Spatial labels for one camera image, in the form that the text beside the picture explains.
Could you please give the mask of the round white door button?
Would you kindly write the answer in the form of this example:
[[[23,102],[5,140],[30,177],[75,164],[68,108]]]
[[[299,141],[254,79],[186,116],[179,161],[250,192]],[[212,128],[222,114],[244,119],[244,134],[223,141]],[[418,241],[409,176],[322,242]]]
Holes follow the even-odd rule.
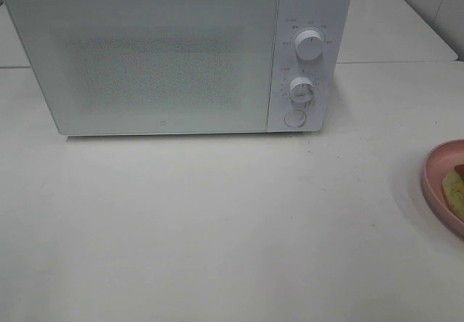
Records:
[[[288,127],[301,127],[306,122],[306,114],[301,110],[293,110],[287,113],[284,117],[284,122]]]

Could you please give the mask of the white microwave door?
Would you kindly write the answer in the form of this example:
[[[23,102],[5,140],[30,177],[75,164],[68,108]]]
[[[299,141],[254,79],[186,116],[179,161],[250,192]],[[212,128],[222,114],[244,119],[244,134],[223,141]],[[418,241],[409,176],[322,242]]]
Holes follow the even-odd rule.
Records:
[[[267,128],[277,0],[7,0],[67,136]]]

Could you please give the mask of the pink round plate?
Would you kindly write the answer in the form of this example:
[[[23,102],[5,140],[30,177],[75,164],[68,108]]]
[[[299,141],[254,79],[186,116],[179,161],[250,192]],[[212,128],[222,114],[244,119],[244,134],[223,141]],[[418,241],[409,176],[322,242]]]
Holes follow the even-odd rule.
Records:
[[[449,208],[442,182],[454,166],[462,164],[463,140],[457,139],[435,146],[426,156],[421,171],[421,187],[428,206],[451,232],[461,238],[463,220]]]

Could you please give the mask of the toast sandwich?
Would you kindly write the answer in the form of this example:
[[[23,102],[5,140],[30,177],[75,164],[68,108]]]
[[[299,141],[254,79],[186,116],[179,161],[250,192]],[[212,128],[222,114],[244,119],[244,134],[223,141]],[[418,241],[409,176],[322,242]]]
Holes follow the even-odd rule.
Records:
[[[449,209],[463,219],[463,165],[456,165],[442,181]]]

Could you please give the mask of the lower white timer knob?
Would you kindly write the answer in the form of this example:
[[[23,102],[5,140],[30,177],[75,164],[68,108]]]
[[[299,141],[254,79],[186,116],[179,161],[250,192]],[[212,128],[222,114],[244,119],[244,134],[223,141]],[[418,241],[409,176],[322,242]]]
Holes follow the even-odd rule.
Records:
[[[311,79],[299,76],[289,82],[287,92],[290,100],[297,104],[305,104],[313,100],[315,85]]]

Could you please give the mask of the upper white power knob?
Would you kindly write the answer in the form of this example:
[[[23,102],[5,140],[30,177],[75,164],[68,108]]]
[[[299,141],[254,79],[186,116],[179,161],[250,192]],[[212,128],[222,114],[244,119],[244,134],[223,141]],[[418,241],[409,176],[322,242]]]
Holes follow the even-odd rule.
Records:
[[[325,37],[317,28],[306,28],[299,31],[294,38],[295,52],[303,61],[317,59],[325,45]]]

